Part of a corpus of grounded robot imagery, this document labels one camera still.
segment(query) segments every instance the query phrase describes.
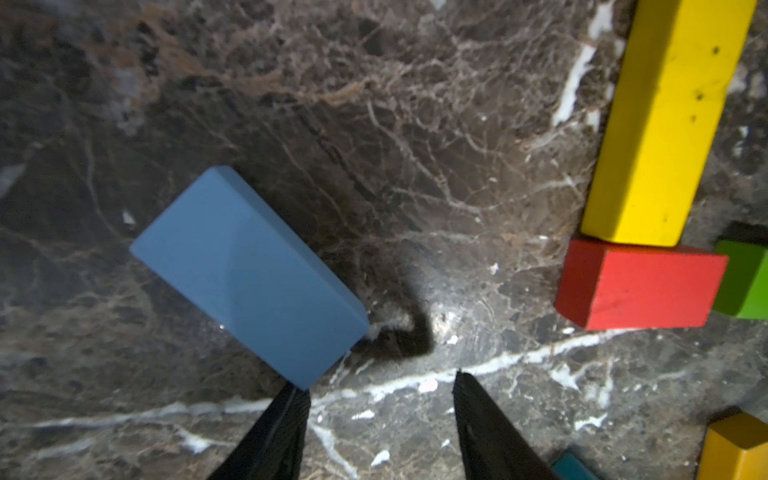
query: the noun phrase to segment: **marble surface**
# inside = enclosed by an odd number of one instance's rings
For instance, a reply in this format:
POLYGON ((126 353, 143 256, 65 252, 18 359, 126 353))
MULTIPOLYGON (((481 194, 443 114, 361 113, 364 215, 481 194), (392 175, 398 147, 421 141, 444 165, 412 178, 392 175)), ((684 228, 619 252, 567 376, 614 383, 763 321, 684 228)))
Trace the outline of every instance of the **marble surface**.
MULTIPOLYGON (((2 0, 0 477, 206 478, 279 391, 127 251, 230 164, 370 310, 313 388, 303 478, 463 478, 457 368, 547 460, 693 478, 710 419, 768 420, 768 324, 552 307, 632 8, 2 0)), ((767 35, 761 1, 690 245, 768 225, 767 35)))

